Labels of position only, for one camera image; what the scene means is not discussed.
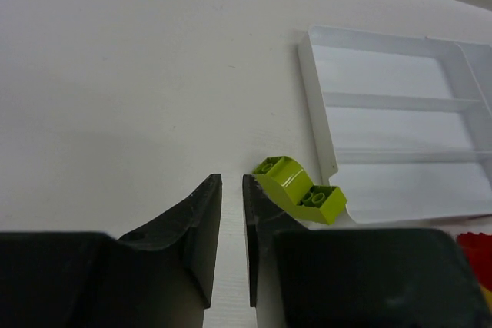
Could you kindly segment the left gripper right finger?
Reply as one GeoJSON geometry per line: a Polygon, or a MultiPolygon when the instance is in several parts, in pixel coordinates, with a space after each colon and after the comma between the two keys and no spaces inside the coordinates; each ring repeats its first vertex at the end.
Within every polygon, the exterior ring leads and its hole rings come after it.
{"type": "Polygon", "coordinates": [[[489,327],[455,241],[432,228],[311,230],[242,183],[259,327],[489,327]]]}

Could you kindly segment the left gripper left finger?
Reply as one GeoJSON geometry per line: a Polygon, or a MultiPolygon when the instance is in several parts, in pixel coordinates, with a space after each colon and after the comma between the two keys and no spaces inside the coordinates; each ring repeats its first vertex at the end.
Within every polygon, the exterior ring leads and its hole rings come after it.
{"type": "Polygon", "coordinates": [[[3,327],[200,327],[211,305],[222,180],[113,238],[4,232],[3,327]]]}

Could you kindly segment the yellow and red lego stack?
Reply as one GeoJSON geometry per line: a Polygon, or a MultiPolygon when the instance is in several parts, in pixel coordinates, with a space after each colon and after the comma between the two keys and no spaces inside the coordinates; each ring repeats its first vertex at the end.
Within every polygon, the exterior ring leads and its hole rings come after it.
{"type": "Polygon", "coordinates": [[[467,232],[459,234],[456,241],[465,253],[491,309],[491,235],[467,232]]]}

